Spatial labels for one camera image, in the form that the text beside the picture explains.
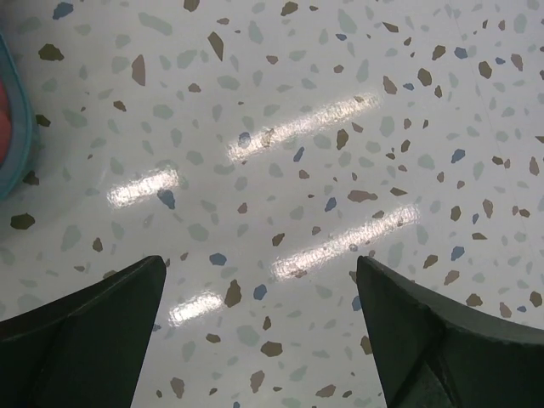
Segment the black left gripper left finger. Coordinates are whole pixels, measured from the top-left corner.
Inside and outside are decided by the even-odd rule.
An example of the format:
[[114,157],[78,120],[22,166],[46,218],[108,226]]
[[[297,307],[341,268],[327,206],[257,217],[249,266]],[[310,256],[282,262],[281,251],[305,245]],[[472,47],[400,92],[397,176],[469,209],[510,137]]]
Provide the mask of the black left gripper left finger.
[[149,256],[1,324],[3,407],[129,407],[166,279]]

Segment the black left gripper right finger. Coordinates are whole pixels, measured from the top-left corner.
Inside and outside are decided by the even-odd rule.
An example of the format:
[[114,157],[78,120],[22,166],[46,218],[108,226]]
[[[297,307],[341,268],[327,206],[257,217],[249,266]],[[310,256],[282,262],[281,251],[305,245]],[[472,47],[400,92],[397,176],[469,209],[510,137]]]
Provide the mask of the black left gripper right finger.
[[360,256],[356,283],[388,407],[541,407],[543,331]]

